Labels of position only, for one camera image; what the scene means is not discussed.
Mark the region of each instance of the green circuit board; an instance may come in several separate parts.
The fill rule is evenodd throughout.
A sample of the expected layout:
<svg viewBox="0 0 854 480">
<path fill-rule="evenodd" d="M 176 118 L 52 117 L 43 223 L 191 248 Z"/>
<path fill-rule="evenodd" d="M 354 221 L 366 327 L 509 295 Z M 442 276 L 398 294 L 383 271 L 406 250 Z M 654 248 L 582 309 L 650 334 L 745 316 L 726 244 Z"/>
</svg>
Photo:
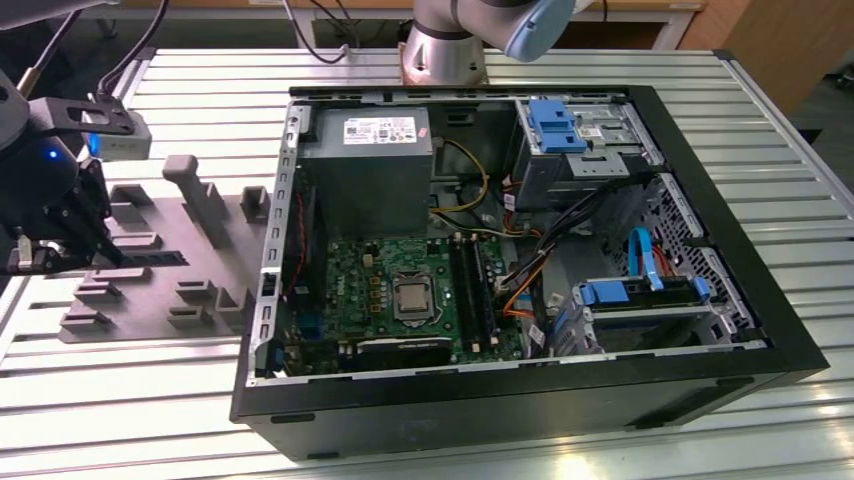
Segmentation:
<svg viewBox="0 0 854 480">
<path fill-rule="evenodd" d="M 334 242 L 327 252 L 327 299 L 322 316 L 323 345 L 310 351 L 306 362 L 312 374 L 335 373 L 330 345 L 354 338 L 435 336 L 454 341 L 453 363 L 467 364 L 515 360 L 522 356 L 519 332 L 505 328 L 498 345 L 483 352 L 465 348 L 457 314 L 450 267 L 450 240 L 388 239 L 368 242 Z M 481 242 L 487 276 L 505 274 L 501 244 L 493 238 Z M 395 319 L 392 283 L 395 275 L 428 274 L 432 279 L 435 316 L 418 327 Z"/>
</svg>

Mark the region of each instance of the open computer tower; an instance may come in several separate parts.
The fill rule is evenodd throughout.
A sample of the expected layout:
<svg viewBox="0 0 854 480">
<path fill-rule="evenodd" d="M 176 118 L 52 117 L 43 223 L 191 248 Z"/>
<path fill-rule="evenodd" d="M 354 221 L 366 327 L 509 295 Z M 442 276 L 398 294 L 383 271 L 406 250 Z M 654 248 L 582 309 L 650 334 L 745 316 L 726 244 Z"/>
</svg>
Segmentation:
<svg viewBox="0 0 854 480">
<path fill-rule="evenodd" d="M 681 425 L 827 363 L 653 88 L 292 91 L 232 420 L 292 459 Z"/>
</svg>

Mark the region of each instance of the ram slot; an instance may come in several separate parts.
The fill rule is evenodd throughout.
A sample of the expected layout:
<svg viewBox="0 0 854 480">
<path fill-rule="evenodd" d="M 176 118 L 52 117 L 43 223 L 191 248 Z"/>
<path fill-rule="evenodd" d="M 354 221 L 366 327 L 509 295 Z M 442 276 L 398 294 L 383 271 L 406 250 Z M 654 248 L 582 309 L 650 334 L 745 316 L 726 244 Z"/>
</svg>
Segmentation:
<svg viewBox="0 0 854 480">
<path fill-rule="evenodd" d="M 478 353 L 494 346 L 497 339 L 490 284 L 477 239 L 451 237 L 450 263 L 463 345 Z"/>
</svg>

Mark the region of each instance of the blue led light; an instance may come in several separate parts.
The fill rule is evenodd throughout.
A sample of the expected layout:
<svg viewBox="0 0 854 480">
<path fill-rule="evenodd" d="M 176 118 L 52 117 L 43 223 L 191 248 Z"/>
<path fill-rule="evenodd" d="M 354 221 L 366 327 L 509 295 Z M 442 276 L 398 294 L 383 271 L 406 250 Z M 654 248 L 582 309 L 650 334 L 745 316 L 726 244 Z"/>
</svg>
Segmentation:
<svg viewBox="0 0 854 480">
<path fill-rule="evenodd" d="M 90 134 L 90 153 L 98 156 L 98 152 L 102 149 L 102 138 L 96 133 Z"/>
</svg>

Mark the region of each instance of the aluminum slatted table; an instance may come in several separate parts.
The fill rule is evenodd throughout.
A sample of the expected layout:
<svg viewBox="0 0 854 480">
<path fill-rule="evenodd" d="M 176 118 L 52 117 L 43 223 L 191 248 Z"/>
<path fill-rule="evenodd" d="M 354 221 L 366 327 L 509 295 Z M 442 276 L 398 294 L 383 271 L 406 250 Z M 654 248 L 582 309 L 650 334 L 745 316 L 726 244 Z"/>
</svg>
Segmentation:
<svg viewBox="0 0 854 480">
<path fill-rule="evenodd" d="M 831 368 L 681 429 L 298 465 L 228 421 L 236 337 L 66 345 L 82 276 L 16 278 L 0 305 L 0 477 L 851 478 L 854 202 L 741 66 L 649 51 L 553 52 L 531 65 L 491 53 L 487 64 L 493 84 L 657 87 Z M 151 124 L 152 158 L 194 153 L 222 192 L 272 181 L 288 87 L 398 75 L 395 50 L 336 66 L 296 50 L 160 50 L 120 93 Z M 162 164 L 111 163 L 107 176 L 154 181 Z"/>
</svg>

